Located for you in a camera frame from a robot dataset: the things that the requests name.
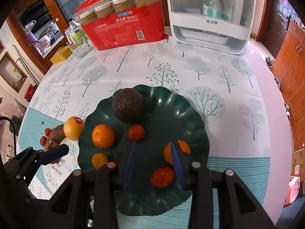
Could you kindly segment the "orange wooden cabinet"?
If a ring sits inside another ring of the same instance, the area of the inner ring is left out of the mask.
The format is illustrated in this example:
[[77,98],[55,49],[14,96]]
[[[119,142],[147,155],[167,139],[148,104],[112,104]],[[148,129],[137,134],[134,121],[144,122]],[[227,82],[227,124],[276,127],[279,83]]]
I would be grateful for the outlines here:
[[289,107],[294,150],[304,145],[304,30],[290,22],[285,40],[272,65],[280,91]]

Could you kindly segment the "red lychee fruit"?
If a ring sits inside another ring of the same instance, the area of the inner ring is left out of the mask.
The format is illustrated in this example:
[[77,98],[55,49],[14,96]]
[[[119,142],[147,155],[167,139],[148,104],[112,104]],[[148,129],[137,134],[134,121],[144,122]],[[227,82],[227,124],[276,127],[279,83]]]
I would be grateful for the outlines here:
[[40,145],[41,145],[42,147],[45,147],[46,141],[47,141],[47,137],[46,137],[46,136],[42,136],[42,137],[40,138]]
[[46,128],[44,131],[46,137],[48,137],[51,134],[51,132],[52,132],[52,129],[50,129],[50,128]]

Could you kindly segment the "red paper cup package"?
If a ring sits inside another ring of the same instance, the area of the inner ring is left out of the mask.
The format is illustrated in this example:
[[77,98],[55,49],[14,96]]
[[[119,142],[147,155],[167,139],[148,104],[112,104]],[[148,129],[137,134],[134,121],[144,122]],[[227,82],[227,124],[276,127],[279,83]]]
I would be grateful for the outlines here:
[[160,0],[87,0],[73,18],[99,51],[168,38]]

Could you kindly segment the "white plastic storage cabinet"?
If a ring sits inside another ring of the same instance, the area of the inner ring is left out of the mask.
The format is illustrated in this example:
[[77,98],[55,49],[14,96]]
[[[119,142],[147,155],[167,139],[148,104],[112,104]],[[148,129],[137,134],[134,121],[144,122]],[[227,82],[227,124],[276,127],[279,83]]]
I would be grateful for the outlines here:
[[241,54],[250,38],[256,0],[168,0],[174,38],[189,44]]

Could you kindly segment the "large orange mandarin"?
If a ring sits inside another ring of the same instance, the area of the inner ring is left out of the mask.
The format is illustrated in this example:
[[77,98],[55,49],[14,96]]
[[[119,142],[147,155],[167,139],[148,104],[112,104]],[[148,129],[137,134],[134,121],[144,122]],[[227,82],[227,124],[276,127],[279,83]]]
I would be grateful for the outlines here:
[[108,124],[97,125],[92,131],[92,142],[97,148],[110,148],[115,142],[115,131]]

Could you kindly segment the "cardboard box on floor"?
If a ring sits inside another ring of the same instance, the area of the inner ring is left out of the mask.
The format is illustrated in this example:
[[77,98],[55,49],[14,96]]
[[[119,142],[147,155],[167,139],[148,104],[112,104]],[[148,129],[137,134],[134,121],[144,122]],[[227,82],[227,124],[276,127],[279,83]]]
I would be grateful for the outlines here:
[[302,148],[292,154],[291,176],[298,176],[300,180],[305,177],[305,149]]

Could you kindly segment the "yellow cardboard box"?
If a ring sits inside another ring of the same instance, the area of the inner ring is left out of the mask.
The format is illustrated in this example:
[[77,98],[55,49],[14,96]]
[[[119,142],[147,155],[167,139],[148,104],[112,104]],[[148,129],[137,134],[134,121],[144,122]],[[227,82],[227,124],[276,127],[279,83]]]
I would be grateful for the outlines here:
[[50,59],[52,64],[58,64],[61,63],[62,61],[65,61],[71,56],[72,51],[69,48],[69,46],[65,46],[60,48]]

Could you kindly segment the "small red tomato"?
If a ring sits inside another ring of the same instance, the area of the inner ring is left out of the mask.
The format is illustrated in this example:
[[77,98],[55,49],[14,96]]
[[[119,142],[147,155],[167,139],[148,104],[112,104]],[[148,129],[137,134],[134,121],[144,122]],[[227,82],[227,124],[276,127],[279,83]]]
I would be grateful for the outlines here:
[[127,131],[127,139],[131,141],[140,141],[145,136],[145,130],[140,124],[132,125]]

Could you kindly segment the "small orange kumquat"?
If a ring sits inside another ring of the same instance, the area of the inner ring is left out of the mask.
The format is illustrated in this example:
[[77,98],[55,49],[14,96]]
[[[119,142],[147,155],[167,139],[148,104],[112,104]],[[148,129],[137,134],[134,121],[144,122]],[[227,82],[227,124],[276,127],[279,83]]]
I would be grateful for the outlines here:
[[97,170],[109,162],[108,157],[101,152],[94,154],[91,159],[93,167]]

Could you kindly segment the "white floral round placemat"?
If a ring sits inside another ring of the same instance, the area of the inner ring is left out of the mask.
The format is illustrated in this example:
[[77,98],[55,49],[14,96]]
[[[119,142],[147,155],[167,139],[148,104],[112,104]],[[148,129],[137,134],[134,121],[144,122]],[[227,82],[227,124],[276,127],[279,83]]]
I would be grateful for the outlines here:
[[60,158],[58,163],[48,164],[42,167],[44,179],[51,194],[57,191],[60,185],[75,169],[80,169],[78,164],[78,142],[67,139],[65,144],[69,146],[69,153]]

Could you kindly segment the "clear plastic bottle green label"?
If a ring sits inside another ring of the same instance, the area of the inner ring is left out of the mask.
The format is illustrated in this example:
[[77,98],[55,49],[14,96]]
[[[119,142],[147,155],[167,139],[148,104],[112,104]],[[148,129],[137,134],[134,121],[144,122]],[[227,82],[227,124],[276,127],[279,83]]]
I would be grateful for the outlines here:
[[75,19],[71,18],[69,21],[69,33],[75,44],[80,44],[81,39],[84,38],[86,43],[89,44],[89,39],[85,32],[83,31],[80,23]]

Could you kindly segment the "dark green scalloped plate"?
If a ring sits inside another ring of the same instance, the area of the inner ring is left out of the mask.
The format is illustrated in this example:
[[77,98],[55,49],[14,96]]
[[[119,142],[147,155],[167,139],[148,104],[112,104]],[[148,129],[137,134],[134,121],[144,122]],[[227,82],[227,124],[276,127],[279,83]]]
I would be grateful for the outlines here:
[[[126,191],[115,193],[116,209],[127,216],[157,216],[184,203],[192,194],[184,191],[177,180],[164,188],[150,182],[153,171],[170,166],[163,155],[164,147],[173,139],[180,139],[190,146],[191,156],[207,164],[209,139],[202,113],[191,99],[175,94],[165,87],[137,85],[145,100],[145,114],[140,124],[145,137],[137,142],[131,185]],[[130,145],[127,139],[129,124],[118,120],[112,111],[112,97],[103,99],[85,121],[79,138],[78,164],[84,172],[93,171],[92,156],[101,152],[113,160],[118,152]],[[92,142],[92,131],[106,123],[115,131],[115,142],[107,149],[99,149]]]

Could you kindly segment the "dark brown avocado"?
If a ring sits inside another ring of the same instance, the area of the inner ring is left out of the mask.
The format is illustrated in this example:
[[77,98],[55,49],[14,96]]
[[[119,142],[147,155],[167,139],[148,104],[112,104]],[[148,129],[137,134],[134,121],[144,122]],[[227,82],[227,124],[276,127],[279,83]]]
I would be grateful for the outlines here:
[[121,89],[113,95],[112,111],[122,123],[139,123],[145,114],[144,97],[134,88]]

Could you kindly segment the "yellow grapefruit with sticker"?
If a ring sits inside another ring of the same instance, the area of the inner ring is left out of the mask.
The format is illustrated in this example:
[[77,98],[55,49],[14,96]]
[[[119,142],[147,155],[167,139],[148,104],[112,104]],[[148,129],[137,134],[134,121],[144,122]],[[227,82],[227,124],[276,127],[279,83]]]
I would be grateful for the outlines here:
[[71,141],[77,141],[83,132],[85,123],[77,116],[70,117],[64,124],[64,134]]

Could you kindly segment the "ribbed clear drinking glass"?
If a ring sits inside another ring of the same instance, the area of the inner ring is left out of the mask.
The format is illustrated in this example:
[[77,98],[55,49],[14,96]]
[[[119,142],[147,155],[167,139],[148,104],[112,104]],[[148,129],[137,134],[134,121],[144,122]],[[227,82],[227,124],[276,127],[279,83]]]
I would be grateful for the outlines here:
[[79,38],[77,43],[72,44],[69,48],[77,59],[82,59],[91,51],[83,36]]

